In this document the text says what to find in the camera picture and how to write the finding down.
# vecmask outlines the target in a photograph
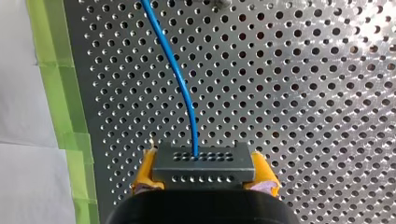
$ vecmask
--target metal panel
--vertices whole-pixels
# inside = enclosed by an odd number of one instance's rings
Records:
[[[153,1],[191,89],[201,146],[247,142],[303,223],[394,223],[395,1]],[[149,139],[190,143],[138,1],[66,0],[101,219]]]

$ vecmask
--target blue cable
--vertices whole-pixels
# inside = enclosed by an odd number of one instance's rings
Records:
[[[181,74],[180,68],[178,63],[174,57],[174,53],[169,46],[169,43],[163,34],[163,29],[161,28],[160,24],[157,21],[157,18],[154,14],[154,11],[151,8],[149,0],[141,0],[143,9],[145,9],[146,14],[148,15],[148,20],[151,23],[152,28],[154,29],[155,34],[158,36],[160,40],[160,44],[163,47],[163,51],[165,52],[166,58],[168,59],[169,63],[171,64],[172,70],[176,75],[176,80],[178,86],[181,89],[181,94],[183,95],[184,102],[186,103],[187,112],[189,114],[189,120],[191,125],[191,139],[192,139],[192,155],[194,157],[198,156],[198,130],[197,124],[195,122],[195,114],[194,108],[192,107],[192,101],[189,95],[189,91],[186,87],[186,83],[184,82],[184,77]]]

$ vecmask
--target black object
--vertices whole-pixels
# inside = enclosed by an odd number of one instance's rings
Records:
[[[254,179],[247,143],[235,147],[200,147],[193,157],[188,147],[160,144],[152,167],[154,181],[166,189],[241,189]]]
[[[154,190],[127,199],[107,224],[298,224],[280,200],[254,190]]]

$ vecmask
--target yellow clamp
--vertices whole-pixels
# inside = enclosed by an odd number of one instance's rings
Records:
[[[154,147],[145,151],[142,166],[140,167],[137,177],[132,184],[133,192],[135,192],[135,189],[138,185],[142,184],[155,189],[165,189],[165,185],[162,182],[154,182],[151,179],[151,167],[155,160],[156,153],[157,149]],[[276,186],[271,188],[271,194],[276,197],[280,189],[280,183],[272,171],[270,165],[260,152],[253,152],[251,154],[251,158],[256,169],[255,177],[253,182],[244,184],[244,189],[251,189],[260,183],[271,181],[276,183]]]

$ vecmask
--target green tape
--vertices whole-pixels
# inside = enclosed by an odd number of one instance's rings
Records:
[[[59,148],[66,149],[77,224],[99,223],[91,139],[62,0],[28,0],[36,56]]]

